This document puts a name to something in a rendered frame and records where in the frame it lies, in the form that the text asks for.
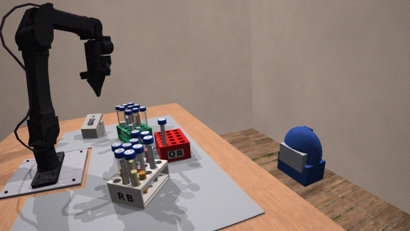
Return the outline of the green tube rack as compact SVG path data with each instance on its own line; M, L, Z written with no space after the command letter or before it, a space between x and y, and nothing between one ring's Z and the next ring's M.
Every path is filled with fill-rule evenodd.
M152 133L152 128L151 127L149 127L148 126L148 129L143 129L143 124L141 123L141 130L140 130L140 132L143 132L143 131L149 131L150 132L150 135L153 135L153 133ZM121 133L120 133L120 131L122 132L122 133L124 133L125 135L127 135L127 137L125 137L124 135L122 135ZM129 132L129 126L127 125L127 127L126 128L122 128L122 126L120 127L119 125L117 126L117 132L118 132L118 138L122 141L122 142L124 142L124 143L128 143L129 142L129 140L130 139L132 139L131 138L131 135L130 135L130 132ZM143 145L143 140L141 139L141 137L139 137L140 138L140 143Z

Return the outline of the red tube rack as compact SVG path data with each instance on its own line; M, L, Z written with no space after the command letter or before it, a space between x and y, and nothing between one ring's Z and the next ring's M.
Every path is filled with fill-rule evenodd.
M167 130L168 145L163 146L161 132L154 133L155 144L160 160L167 162L191 158L190 142L180 129Z

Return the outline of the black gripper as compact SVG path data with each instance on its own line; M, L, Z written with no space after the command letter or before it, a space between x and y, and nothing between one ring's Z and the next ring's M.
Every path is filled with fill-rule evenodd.
M86 57L86 64L87 71L80 72L81 79L87 79L87 82L93 88L97 97L99 97L101 95L101 89L104 83L105 76L111 75L111 69L102 69L101 55L92 56L91 59L90 57Z

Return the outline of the white test tube rack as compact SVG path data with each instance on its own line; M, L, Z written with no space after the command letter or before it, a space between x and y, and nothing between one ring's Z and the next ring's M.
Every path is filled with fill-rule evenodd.
M167 160L156 161L156 169L150 169L149 163L145 162L146 180L140 181L140 186L133 187L130 184L124 185L120 174L116 174L107 182L112 202L145 209L154 197L170 179L169 166ZM157 182L153 180L158 176ZM161 177L160 177L161 176ZM148 188L147 194L143 191Z

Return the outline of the grey bench mat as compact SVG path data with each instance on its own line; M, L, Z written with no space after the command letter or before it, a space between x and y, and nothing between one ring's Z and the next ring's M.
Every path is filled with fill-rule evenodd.
M168 162L170 179L145 209L111 200L107 182L119 173L111 145L125 144L111 124L99 138L63 134L56 153L92 148L85 187L27 198L10 231L218 231L265 213L170 115L147 119L153 137L160 118L183 132L191 158ZM155 137L153 148L160 160Z

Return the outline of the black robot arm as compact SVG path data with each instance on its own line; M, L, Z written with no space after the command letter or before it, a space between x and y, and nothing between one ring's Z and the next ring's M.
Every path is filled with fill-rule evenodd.
M27 119L28 145L34 147L38 169L31 183L32 188L56 184L65 156L63 151L56 153L54 147L60 133L58 116L55 116L52 106L48 73L54 29L72 32L80 36L80 40L88 40L84 46L85 55L90 59L96 55L111 54L114 49L111 37L102 35L103 27L99 19L59 11L53 8L52 3L25 11L15 34L15 42L18 50L22 51L28 72L29 107L31 101Z

